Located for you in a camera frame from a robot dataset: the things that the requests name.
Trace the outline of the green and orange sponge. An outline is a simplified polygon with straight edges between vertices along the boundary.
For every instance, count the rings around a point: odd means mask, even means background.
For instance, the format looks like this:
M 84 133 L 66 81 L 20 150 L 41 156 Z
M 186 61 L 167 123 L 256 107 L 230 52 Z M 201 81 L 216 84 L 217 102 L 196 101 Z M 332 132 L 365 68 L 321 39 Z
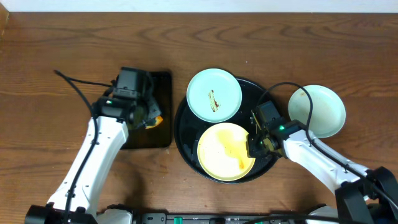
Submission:
M 161 122 L 163 122 L 163 118 L 161 116 L 156 116 L 153 119 L 150 119 L 146 122 L 145 128 L 146 129 L 152 129 L 157 127 Z

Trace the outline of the yellow plate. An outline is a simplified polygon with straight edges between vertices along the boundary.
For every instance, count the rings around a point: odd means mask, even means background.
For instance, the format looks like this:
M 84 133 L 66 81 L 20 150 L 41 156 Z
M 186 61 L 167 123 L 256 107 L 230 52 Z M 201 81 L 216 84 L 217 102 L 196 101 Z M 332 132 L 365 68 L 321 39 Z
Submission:
M 254 166 L 248 156 L 248 132 L 233 123 L 218 123 L 209 127 L 197 146 L 198 161 L 210 177 L 232 182 L 243 178 Z

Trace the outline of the light blue plate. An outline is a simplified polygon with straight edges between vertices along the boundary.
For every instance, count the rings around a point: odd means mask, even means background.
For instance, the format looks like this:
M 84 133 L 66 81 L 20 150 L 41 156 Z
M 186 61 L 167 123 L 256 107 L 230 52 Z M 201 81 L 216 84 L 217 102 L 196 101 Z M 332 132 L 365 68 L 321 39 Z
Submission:
M 208 68 L 190 80 L 186 99 L 196 117 L 209 123 L 220 123 L 238 112 L 243 93 L 234 75 L 219 68 Z

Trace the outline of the pale mint plate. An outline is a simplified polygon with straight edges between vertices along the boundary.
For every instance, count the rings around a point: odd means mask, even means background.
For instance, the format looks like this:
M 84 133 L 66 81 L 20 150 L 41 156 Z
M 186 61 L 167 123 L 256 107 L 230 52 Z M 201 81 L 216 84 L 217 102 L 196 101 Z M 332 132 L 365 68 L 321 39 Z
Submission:
M 341 98 L 331 89 L 321 85 L 307 85 L 304 88 L 313 102 L 309 130 L 318 138 L 328 138 L 337 134 L 345 124 L 346 110 Z M 302 89 L 290 97 L 288 112 L 291 120 L 305 124 L 308 119 L 310 102 Z

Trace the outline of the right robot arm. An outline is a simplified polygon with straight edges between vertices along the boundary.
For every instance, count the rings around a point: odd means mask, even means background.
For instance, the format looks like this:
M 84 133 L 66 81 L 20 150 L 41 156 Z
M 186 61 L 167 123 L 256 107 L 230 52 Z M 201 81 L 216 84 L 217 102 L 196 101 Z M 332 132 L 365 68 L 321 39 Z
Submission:
M 336 197 L 337 223 L 397 223 L 397 180 L 385 167 L 369 169 L 319 140 L 299 121 L 266 122 L 248 136 L 248 157 L 284 157 L 314 175 Z

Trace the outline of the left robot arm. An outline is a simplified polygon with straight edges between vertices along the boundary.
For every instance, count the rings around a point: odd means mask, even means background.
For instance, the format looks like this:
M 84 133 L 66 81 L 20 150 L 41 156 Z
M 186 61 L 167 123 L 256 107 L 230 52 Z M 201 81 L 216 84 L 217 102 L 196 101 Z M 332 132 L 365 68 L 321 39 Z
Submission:
M 129 138 L 160 116 L 153 96 L 101 96 L 91 106 L 85 139 L 73 164 L 44 206 L 31 205 L 25 223 L 134 223 L 134 213 L 112 205 L 98 213 L 99 197 L 109 170 Z

